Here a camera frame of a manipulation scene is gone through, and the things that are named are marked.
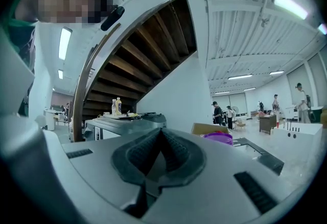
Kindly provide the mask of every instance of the appliance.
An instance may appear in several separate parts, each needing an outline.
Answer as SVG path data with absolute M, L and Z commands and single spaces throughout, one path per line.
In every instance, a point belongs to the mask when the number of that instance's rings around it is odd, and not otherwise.
M 121 119 L 96 118 L 85 121 L 84 138 L 86 141 L 110 139 L 125 134 L 154 128 L 165 128 L 166 118 L 163 114 L 142 113 L 135 117 Z

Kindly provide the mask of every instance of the yellow bottle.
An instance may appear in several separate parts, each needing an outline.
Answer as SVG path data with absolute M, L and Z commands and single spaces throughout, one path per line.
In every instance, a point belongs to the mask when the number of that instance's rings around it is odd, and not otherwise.
M 118 97 L 116 100 L 116 115 L 121 115 L 122 114 L 122 102 L 121 99 Z

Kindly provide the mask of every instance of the cardboard box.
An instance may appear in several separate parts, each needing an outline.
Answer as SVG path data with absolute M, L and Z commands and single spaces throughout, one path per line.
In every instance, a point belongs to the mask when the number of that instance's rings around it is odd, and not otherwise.
M 221 131 L 223 133 L 229 134 L 227 127 L 223 127 L 215 124 L 202 124 L 202 123 L 194 123 L 191 134 L 200 136 L 203 134 L 209 134 L 216 131 Z

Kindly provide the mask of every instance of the black slot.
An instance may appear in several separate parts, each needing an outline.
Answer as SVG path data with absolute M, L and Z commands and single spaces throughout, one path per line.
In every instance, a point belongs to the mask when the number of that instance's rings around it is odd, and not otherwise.
M 78 151 L 68 152 L 66 153 L 69 159 L 77 158 L 79 156 L 84 156 L 93 153 L 90 149 L 82 149 Z
M 237 173 L 234 177 L 262 214 L 277 205 L 277 202 L 247 172 Z

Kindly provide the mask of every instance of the white ceiling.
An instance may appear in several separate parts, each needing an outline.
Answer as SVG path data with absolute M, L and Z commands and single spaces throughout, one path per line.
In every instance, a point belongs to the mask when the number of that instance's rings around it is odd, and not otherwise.
M 320 50 L 326 37 L 316 27 L 320 17 L 312 0 L 295 0 L 308 12 L 306 20 L 275 7 L 271 0 L 206 0 L 209 23 L 205 51 L 206 74 L 211 93 L 243 92 L 262 86 L 276 77 L 269 72 L 290 70 L 304 58 Z M 262 19 L 268 20 L 262 27 Z M 40 30 L 42 47 L 52 49 L 54 88 L 63 93 L 75 91 L 86 56 L 94 45 L 100 25 L 74 28 L 65 61 L 58 58 L 61 26 L 44 25 Z M 57 75 L 64 70 L 64 79 Z M 252 73 L 239 81 L 230 76 Z

